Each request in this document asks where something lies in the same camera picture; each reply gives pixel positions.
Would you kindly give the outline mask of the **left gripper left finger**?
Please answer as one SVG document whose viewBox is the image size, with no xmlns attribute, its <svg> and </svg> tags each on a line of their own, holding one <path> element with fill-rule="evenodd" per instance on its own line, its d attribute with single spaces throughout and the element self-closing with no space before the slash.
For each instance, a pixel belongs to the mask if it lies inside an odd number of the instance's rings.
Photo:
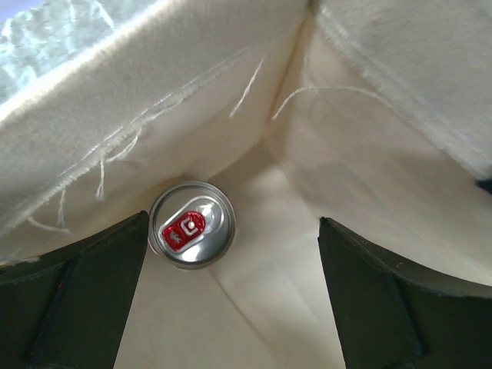
<svg viewBox="0 0 492 369">
<path fill-rule="evenodd" d="M 147 250 L 141 211 L 1 269 L 3 368 L 112 368 Z"/>
</svg>

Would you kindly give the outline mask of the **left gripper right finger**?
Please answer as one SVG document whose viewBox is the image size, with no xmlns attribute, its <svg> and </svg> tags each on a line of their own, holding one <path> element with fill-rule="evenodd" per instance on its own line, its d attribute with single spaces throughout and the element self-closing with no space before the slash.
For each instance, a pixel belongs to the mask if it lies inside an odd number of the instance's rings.
<svg viewBox="0 0 492 369">
<path fill-rule="evenodd" d="M 321 218 L 318 244 L 347 368 L 489 368 L 491 288 Z"/>
</svg>

